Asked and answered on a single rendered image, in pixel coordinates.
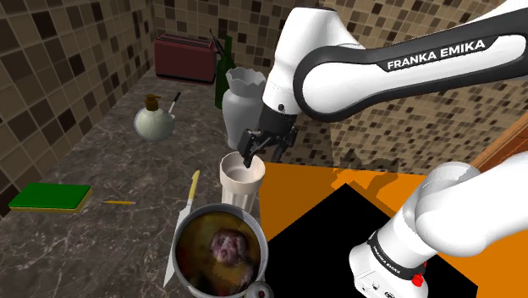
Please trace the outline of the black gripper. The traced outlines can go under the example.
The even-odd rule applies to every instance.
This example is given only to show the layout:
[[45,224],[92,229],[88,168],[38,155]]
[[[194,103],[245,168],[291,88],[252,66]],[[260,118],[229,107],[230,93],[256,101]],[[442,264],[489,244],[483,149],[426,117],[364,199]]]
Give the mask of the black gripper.
[[253,157],[267,145],[276,145],[272,161],[278,163],[286,150],[295,143],[298,130],[294,126],[297,116],[277,112],[267,105],[261,111],[259,130],[245,130],[238,144],[243,164],[250,168]]

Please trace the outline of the white scalloped vase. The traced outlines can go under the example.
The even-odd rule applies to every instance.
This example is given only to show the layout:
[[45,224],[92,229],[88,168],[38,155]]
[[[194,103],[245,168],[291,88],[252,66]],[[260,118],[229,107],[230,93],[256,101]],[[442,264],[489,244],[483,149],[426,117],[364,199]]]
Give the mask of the white scalloped vase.
[[226,74],[228,90],[223,95],[223,119],[228,146],[236,150],[246,129],[253,130],[261,114],[266,77],[253,69],[237,67]]

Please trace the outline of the white ribbed cup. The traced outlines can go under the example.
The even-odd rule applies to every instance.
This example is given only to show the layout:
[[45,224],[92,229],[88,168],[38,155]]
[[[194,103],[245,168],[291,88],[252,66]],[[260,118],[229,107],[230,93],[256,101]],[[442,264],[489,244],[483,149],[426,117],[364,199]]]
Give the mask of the white ribbed cup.
[[240,207],[250,212],[256,201],[266,173],[265,163],[254,156],[250,166],[244,165],[244,159],[238,152],[227,154],[220,162],[220,183],[222,185],[222,203]]

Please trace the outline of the dark green glass bottle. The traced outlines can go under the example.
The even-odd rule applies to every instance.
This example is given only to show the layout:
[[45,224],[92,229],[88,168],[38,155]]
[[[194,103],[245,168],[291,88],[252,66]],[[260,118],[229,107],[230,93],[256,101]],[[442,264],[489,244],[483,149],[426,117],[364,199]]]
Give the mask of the dark green glass bottle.
[[232,37],[226,36],[224,42],[224,51],[217,63],[217,78],[215,88],[215,107],[223,108],[223,95],[229,89],[227,72],[235,69],[236,65],[232,59]]

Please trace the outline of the black and white pen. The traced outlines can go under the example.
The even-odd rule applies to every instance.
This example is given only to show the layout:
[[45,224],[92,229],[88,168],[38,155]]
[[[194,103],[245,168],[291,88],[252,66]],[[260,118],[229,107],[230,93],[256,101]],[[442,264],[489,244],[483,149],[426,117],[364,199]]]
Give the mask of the black and white pen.
[[172,103],[171,103],[171,105],[170,105],[170,107],[169,107],[169,109],[168,109],[168,114],[169,114],[169,116],[172,117],[172,119],[175,118],[175,115],[173,114],[173,109],[174,109],[174,107],[175,107],[176,102],[179,100],[179,97],[180,97],[180,96],[181,96],[181,92],[178,92],[178,93],[175,95],[175,97],[173,98]]

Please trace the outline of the thin black utensil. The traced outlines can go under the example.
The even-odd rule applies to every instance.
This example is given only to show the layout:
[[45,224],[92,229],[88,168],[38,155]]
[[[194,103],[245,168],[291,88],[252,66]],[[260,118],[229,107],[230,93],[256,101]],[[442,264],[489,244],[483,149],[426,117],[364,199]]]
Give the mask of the thin black utensil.
[[212,36],[212,40],[213,40],[213,43],[214,43],[214,46],[216,48],[216,52],[222,57],[224,54],[225,54],[225,50],[222,46],[222,44],[220,43],[220,41],[213,35],[212,33],[212,30],[209,30],[211,36]]

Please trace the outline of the grey metal pot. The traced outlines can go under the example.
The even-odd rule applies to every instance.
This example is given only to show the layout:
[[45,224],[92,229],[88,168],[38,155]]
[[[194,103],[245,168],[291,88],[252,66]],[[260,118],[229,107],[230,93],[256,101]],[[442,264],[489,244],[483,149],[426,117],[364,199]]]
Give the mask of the grey metal pot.
[[248,212],[214,203],[182,221],[173,256],[173,276],[195,298],[244,298],[250,284],[264,279],[267,238]]

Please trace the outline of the round pale soap dispenser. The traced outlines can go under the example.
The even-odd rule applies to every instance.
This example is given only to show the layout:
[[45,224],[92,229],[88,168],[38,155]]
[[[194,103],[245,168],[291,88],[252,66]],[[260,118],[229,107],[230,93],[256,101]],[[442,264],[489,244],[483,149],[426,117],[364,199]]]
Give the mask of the round pale soap dispenser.
[[134,127],[139,137],[146,141],[163,141],[173,132],[172,102],[169,110],[159,107],[161,96],[147,94],[145,106],[135,115]]

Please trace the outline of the dark red toaster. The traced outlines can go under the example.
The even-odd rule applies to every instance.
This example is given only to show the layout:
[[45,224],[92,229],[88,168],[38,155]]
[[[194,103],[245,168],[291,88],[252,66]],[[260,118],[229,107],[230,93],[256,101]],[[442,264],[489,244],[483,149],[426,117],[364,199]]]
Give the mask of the dark red toaster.
[[217,49],[213,41],[163,33],[154,42],[155,74],[165,80],[212,85]]

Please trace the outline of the small grey round knob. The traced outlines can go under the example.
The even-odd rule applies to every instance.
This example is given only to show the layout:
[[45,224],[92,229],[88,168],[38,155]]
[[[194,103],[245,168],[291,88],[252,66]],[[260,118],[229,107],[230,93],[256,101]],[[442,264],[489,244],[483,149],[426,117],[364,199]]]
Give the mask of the small grey round knob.
[[275,298],[275,295],[268,284],[256,281],[248,286],[244,298]]

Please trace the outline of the green and yellow sponge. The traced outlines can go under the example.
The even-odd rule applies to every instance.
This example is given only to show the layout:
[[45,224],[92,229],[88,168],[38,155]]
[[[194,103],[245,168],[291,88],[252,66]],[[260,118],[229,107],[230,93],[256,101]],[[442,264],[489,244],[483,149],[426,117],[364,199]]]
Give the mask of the green and yellow sponge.
[[14,212],[77,213],[92,194],[89,185],[29,183],[8,207]]

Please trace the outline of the brown wooden door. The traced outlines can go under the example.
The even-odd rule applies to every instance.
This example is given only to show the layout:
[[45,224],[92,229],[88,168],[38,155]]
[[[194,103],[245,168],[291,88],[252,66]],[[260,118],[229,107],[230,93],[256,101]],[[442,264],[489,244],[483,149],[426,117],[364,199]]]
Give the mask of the brown wooden door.
[[506,158],[525,151],[528,151],[528,112],[515,121],[470,164],[485,172]]

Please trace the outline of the yellow handled knife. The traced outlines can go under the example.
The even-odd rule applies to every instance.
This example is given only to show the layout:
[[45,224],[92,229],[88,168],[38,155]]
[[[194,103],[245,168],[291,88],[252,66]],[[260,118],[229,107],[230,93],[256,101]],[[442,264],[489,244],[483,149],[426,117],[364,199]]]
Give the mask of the yellow handled knife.
[[193,173],[192,178],[191,178],[191,185],[190,185],[190,190],[189,190],[189,194],[188,194],[188,199],[187,199],[186,205],[179,212],[178,220],[177,220],[177,223],[175,225],[175,230],[174,230],[174,233],[173,233],[173,241],[172,241],[172,244],[170,246],[170,251],[168,253],[168,262],[167,262],[166,272],[165,272],[165,276],[164,276],[164,280],[163,280],[163,286],[166,286],[169,283],[169,281],[171,280],[171,278],[173,277],[173,275],[175,273],[175,266],[174,266],[174,262],[173,262],[174,256],[173,255],[174,255],[174,247],[175,247],[175,241],[176,241],[176,233],[177,233],[177,230],[178,230],[180,224],[182,223],[182,221],[190,214],[190,210],[191,210],[191,207],[192,207],[192,204],[193,204],[193,200],[194,200],[194,197],[195,197],[195,190],[196,190],[196,186],[197,186],[197,183],[198,183],[199,176],[200,176],[200,171],[196,170]]

